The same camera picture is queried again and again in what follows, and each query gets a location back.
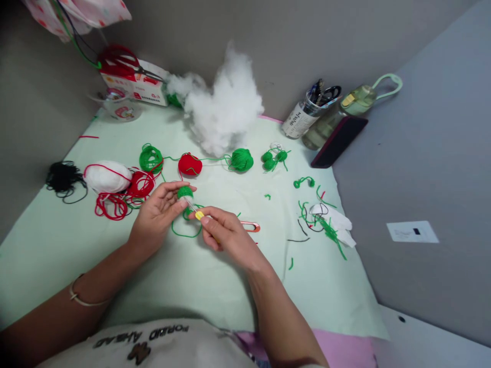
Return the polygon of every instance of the needle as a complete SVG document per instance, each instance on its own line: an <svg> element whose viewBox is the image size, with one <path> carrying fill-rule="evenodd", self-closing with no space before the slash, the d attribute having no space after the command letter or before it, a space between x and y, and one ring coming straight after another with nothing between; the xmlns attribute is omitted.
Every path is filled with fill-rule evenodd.
<svg viewBox="0 0 491 368"><path fill-rule="evenodd" d="M201 217L203 217L205 214L201 211L199 211L195 206L193 206L193 204L189 201L189 199L187 199L185 196L183 197L186 202L188 202L188 205L191 207L191 209L195 212L195 217L198 219L198 220L201 220Z"/></svg>

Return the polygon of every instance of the power outlet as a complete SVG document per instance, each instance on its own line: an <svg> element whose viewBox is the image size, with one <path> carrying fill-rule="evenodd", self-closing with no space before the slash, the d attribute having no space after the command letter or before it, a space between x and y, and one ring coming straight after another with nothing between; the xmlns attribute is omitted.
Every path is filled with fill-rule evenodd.
<svg viewBox="0 0 491 368"><path fill-rule="evenodd" d="M392 222L387 228L396 242L439 243L428 221Z"/></svg>

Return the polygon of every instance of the hand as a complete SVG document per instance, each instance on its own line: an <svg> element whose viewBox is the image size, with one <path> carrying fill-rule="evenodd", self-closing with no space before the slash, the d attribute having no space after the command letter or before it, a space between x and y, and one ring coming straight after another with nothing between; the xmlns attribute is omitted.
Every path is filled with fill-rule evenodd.
<svg viewBox="0 0 491 368"><path fill-rule="evenodd" d="M200 211L205 215L201 219L203 239L210 248L214 251L225 250L246 271L260 271L270 267L268 260L235 214L216 207L204 207Z"/></svg>
<svg viewBox="0 0 491 368"><path fill-rule="evenodd" d="M187 202L177 200L178 189L185 186L196 191L187 181L162 183L141 206L128 243L142 250L145 256L150 257L159 250L172 221L187 207Z"/></svg>

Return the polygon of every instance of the desk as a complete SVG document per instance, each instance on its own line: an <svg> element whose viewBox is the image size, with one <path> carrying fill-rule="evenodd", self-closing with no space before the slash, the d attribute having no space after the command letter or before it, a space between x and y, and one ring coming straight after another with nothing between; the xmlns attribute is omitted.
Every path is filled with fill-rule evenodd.
<svg viewBox="0 0 491 368"><path fill-rule="evenodd" d="M207 157L193 141L181 110L147 104L143 108L142 116L129 123L98 117L84 135L99 139L79 139L65 159L74 161L82 171L101 159L138 166L141 147L147 142L164 156L191 152L198 158ZM306 238L297 223L298 201L316 201L316 188L304 182L295 189L294 180L312 176L326 192L324 200L343 211L332 170L312 169L301 142L289 140L279 124L265 119L257 119L246 142L254 158L252 169L230 172L225 161L203 161L201 174L190 179L198 187L196 203L241 212L241 220L261 225L261 231L251 236L313 328L386 338L378 304L355 249L345 247L348 261L344 261L323 233L310 232L310 240L304 243L286 241ZM271 142L292 150L286 160L288 172L280 164L273 173L264 173L260 158ZM165 160L163 175L168 181L180 180L177 162ZM82 191L79 188L73 198ZM67 205L43 188L18 219L0 247L2 328L127 240L137 211L122 221L111 221L94 214L95 199L89 192L81 202ZM197 226L182 217L174 224L179 233L189 235L196 233ZM294 267L288 270L291 258ZM115 298L104 326L176 316L202 317L234 330L255 328L246 281L227 256L208 249L201 236L189 239L169 232L165 246Z"/></svg>

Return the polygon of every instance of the paper box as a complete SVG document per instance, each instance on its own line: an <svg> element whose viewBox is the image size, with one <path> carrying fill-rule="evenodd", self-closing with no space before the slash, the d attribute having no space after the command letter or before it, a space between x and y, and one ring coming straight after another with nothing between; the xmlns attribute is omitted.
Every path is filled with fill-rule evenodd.
<svg viewBox="0 0 491 368"><path fill-rule="evenodd" d="M169 72L156 65L150 64L149 62L140 59L138 59L138 62L143 69L155 73L163 79L166 79L169 75ZM168 105L165 83L151 79L144 74L133 74L121 77L101 72L101 76L109 88L125 86L127 90L133 92L133 96L137 100L154 103L161 106Z"/></svg>

